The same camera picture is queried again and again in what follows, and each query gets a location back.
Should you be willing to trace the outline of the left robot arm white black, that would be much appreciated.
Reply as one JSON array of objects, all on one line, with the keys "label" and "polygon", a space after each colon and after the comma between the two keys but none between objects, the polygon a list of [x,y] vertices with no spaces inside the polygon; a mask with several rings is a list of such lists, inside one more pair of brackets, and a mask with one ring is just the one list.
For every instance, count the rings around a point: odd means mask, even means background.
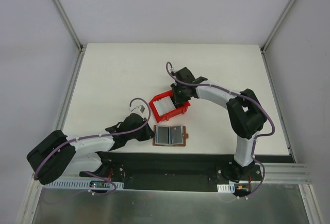
[{"label": "left robot arm white black", "polygon": [[27,155],[34,180],[49,184],[63,175],[111,178],[113,166],[103,153],[122,148],[130,140],[153,139],[147,119],[133,113],[97,135],[71,140],[61,130],[51,132]]}]

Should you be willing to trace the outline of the red plastic card tray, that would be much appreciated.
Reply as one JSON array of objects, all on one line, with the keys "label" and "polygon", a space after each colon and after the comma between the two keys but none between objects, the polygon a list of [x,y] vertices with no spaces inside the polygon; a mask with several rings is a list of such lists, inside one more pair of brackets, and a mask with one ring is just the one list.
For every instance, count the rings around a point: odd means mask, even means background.
[{"label": "red plastic card tray", "polygon": [[154,96],[149,102],[149,107],[157,123],[169,121],[175,116],[185,114],[189,106],[189,102],[176,106],[172,90]]}]

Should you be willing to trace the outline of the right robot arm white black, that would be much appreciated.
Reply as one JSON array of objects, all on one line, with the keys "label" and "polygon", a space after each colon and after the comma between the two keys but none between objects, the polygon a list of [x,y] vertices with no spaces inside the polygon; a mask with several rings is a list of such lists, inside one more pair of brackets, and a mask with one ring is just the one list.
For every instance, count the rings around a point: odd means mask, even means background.
[{"label": "right robot arm white black", "polygon": [[194,77],[186,67],[178,71],[167,69],[167,72],[175,79],[171,85],[175,105],[181,106],[191,98],[196,98],[210,101],[227,110],[231,127],[237,135],[237,143],[233,162],[223,170],[222,176],[236,183],[244,180],[255,165],[254,139],[267,120],[255,105],[259,101],[254,92],[250,89],[238,93],[225,91],[205,77]]}]

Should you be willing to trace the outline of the brown leather card holder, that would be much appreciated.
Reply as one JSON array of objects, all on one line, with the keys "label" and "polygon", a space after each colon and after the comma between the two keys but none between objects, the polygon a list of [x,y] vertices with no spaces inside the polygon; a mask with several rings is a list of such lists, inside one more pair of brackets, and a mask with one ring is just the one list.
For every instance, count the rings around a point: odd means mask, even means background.
[{"label": "brown leather card holder", "polygon": [[185,147],[186,140],[189,138],[189,134],[186,132],[185,126],[165,126],[169,128],[169,142],[168,144],[157,144],[156,142],[156,130],[158,126],[164,125],[154,125],[155,136],[153,138],[153,146],[156,147]]}]

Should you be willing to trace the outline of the dark credit card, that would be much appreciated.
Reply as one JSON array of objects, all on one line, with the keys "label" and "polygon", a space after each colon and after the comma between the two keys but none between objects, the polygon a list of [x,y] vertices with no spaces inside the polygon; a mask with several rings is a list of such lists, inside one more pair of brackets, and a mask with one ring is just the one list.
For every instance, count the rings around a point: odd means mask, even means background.
[{"label": "dark credit card", "polygon": [[168,144],[169,142],[169,128],[165,126],[158,126],[156,130],[157,144]]}]

